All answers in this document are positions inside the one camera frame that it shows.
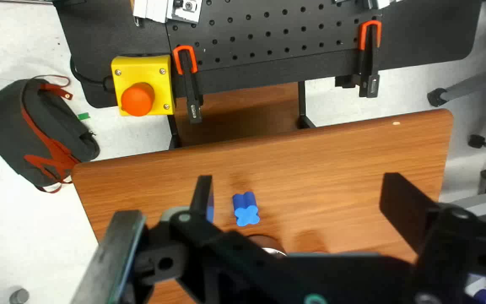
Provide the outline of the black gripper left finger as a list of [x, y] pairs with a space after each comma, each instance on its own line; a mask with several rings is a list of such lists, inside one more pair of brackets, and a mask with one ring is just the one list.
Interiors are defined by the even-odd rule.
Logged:
[[212, 178], [199, 176], [190, 200], [190, 212], [202, 220], [214, 220], [214, 192]]

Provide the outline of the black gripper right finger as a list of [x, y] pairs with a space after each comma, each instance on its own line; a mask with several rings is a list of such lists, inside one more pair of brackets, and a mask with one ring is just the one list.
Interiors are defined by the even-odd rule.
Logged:
[[437, 204], [399, 173], [383, 176], [379, 212], [415, 254], [428, 247], [440, 215]]

